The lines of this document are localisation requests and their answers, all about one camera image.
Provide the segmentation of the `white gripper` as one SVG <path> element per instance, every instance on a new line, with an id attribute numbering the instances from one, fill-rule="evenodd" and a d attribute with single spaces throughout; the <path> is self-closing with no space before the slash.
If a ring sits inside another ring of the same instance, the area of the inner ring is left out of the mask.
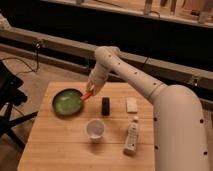
<path id="1" fill-rule="evenodd" d="M 96 64 L 89 75 L 89 81 L 86 85 L 86 92 L 91 91 L 92 95 L 97 94 L 97 88 L 104 86 L 108 79 L 108 69 L 101 64 Z"/>

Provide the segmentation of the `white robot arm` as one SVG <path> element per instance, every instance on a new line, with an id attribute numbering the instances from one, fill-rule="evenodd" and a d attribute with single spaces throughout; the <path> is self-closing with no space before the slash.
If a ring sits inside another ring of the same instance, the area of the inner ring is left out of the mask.
<path id="1" fill-rule="evenodd" d="M 192 90 L 129 65 L 115 46 L 100 46 L 94 56 L 89 90 L 98 93 L 113 71 L 153 105 L 155 171 L 210 171 L 203 109 Z"/>

